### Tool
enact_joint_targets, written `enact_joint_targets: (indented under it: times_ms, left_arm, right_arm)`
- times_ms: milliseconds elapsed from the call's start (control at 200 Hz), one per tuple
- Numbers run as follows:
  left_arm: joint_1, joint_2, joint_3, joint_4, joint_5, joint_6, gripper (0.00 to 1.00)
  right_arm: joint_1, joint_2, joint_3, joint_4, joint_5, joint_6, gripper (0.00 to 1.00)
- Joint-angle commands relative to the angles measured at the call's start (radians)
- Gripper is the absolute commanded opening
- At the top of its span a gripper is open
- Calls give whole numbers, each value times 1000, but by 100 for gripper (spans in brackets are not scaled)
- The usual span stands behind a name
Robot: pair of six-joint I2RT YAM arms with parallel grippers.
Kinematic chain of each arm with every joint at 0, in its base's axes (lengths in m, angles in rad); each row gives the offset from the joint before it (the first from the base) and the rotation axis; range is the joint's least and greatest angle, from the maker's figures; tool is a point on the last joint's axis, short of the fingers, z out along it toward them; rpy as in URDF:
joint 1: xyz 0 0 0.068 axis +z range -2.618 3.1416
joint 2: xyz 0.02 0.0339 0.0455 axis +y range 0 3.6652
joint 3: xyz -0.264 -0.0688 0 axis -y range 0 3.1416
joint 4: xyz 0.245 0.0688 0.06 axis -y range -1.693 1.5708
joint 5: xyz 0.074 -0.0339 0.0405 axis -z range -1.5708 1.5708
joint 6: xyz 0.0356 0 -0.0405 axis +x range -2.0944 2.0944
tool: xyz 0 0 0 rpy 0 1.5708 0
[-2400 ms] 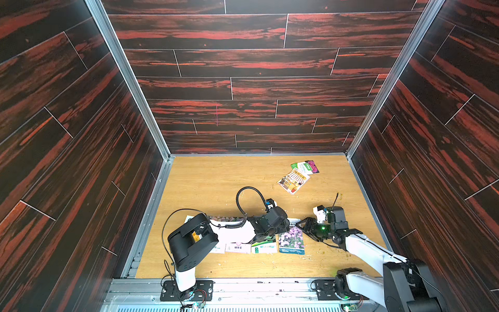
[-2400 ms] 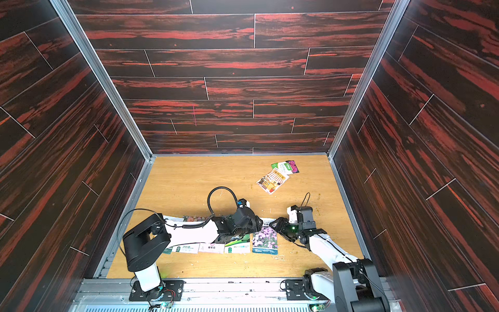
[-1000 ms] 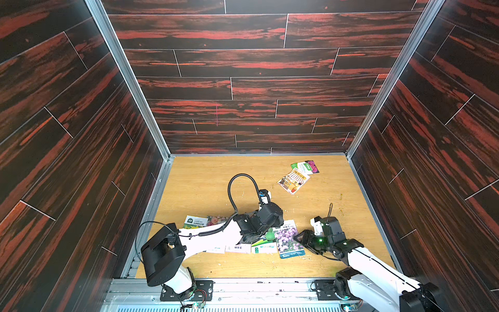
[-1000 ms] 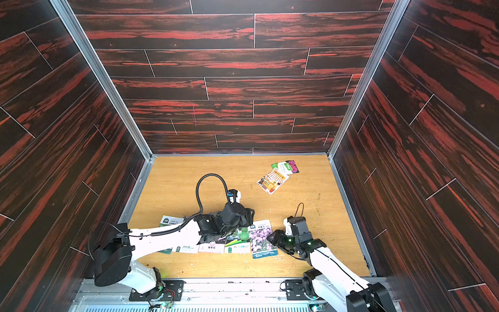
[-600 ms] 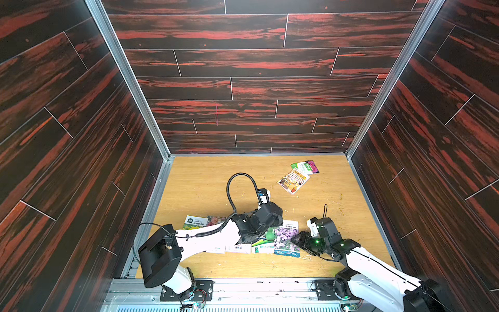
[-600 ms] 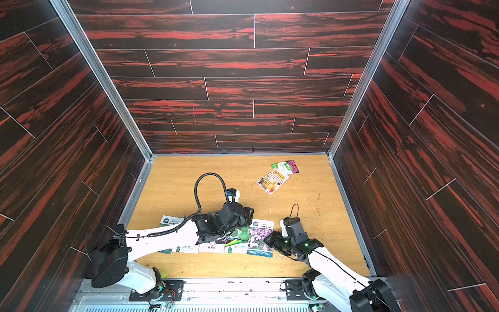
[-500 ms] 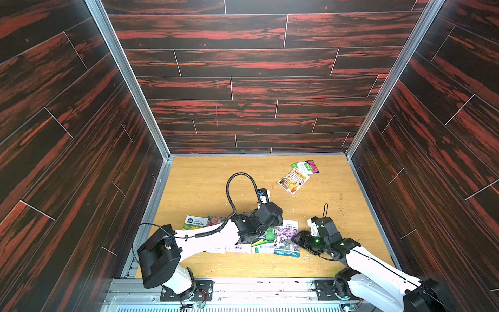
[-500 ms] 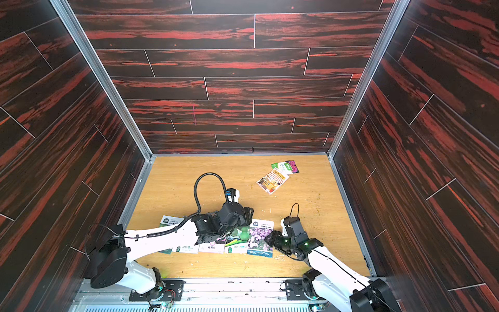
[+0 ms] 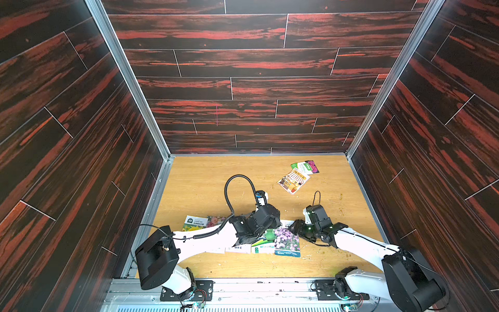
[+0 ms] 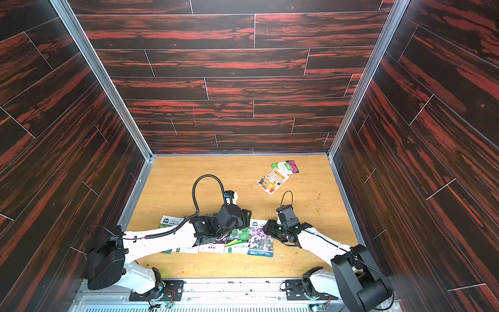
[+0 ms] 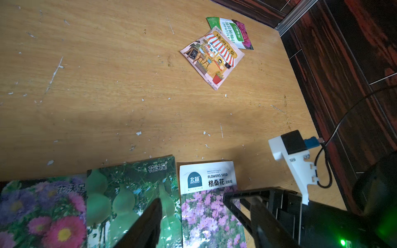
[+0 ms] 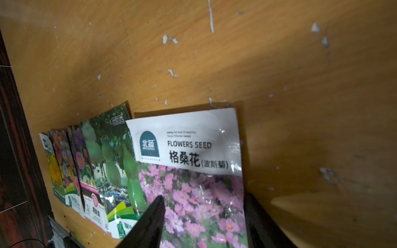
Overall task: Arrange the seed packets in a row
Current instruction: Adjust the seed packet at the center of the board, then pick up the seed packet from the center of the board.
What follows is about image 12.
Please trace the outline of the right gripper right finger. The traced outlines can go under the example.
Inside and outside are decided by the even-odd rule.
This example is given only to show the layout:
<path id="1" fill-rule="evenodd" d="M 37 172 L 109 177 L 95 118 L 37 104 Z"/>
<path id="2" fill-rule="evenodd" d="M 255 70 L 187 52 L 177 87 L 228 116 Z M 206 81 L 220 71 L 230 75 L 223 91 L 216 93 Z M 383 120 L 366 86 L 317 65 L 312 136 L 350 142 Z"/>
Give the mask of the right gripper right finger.
<path id="1" fill-rule="evenodd" d="M 244 195 L 248 247 L 297 248 L 251 193 Z"/>

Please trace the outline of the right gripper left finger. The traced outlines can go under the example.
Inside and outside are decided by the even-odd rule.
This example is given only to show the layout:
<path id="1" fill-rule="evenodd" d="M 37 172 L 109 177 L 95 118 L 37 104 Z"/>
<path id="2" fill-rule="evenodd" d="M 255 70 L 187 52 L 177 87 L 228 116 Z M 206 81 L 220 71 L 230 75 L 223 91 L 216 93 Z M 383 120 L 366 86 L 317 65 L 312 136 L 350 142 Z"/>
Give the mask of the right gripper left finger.
<path id="1" fill-rule="evenodd" d="M 165 204 L 159 195 L 117 248 L 159 248 L 164 227 Z"/>

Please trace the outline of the purple pink asters seed packet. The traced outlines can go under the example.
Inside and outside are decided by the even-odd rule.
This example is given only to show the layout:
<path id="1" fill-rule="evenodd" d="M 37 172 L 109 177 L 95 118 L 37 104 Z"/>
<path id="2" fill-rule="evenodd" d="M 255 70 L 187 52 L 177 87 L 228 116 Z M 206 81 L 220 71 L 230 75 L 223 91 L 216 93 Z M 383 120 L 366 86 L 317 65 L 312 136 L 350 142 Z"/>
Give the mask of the purple pink asters seed packet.
<path id="1" fill-rule="evenodd" d="M 95 184 L 91 159 L 82 130 L 79 126 L 69 126 L 66 131 L 79 177 L 84 201 L 84 216 L 107 233 L 105 209 Z"/>

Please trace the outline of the green gourd seed packet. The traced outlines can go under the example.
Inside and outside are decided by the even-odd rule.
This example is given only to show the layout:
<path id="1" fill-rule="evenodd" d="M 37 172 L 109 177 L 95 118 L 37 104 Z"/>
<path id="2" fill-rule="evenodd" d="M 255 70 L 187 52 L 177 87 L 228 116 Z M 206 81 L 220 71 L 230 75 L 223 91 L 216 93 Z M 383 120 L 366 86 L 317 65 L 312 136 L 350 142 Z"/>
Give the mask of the green gourd seed packet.
<path id="1" fill-rule="evenodd" d="M 129 119 L 128 107 L 121 104 L 80 125 L 104 205 L 107 233 L 114 239 L 124 239 L 147 209 Z"/>

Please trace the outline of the purple flowers seed packet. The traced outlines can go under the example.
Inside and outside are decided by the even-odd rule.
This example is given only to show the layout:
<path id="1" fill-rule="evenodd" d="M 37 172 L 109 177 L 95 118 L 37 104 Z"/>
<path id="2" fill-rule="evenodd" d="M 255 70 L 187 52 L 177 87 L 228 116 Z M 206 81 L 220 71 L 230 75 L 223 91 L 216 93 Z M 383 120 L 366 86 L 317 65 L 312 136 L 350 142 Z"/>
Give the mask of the purple flowers seed packet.
<path id="1" fill-rule="evenodd" d="M 162 248 L 246 248 L 236 110 L 127 121 L 146 200 L 165 205 Z"/>

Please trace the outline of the mixed roses seed packet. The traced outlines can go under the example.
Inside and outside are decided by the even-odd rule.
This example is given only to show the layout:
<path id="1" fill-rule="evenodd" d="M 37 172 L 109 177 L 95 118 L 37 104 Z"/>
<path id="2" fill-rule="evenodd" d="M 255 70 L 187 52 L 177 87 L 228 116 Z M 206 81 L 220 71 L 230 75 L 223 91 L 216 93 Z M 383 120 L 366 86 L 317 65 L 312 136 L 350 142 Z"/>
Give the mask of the mixed roses seed packet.
<path id="1" fill-rule="evenodd" d="M 79 178 L 74 165 L 67 132 L 66 130 L 53 130 L 50 132 L 50 138 L 52 139 L 56 158 L 63 176 L 66 204 L 81 217 L 85 218 Z"/>

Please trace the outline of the yellow flower seed packet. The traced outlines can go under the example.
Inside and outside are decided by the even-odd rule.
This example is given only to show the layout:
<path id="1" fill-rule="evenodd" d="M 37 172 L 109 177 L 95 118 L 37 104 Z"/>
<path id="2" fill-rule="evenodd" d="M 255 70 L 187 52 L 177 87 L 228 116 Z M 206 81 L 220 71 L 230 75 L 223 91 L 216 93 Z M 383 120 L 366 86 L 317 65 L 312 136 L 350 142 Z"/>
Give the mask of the yellow flower seed packet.
<path id="1" fill-rule="evenodd" d="M 50 138 L 43 133 L 39 133 L 40 141 L 45 151 L 47 162 L 49 164 L 49 172 L 51 176 L 51 184 L 53 189 L 53 194 L 56 196 L 65 206 L 67 205 L 65 198 L 65 187 L 63 184 L 63 178 L 59 168 L 57 158 L 55 156 L 55 151 L 51 143 Z"/>

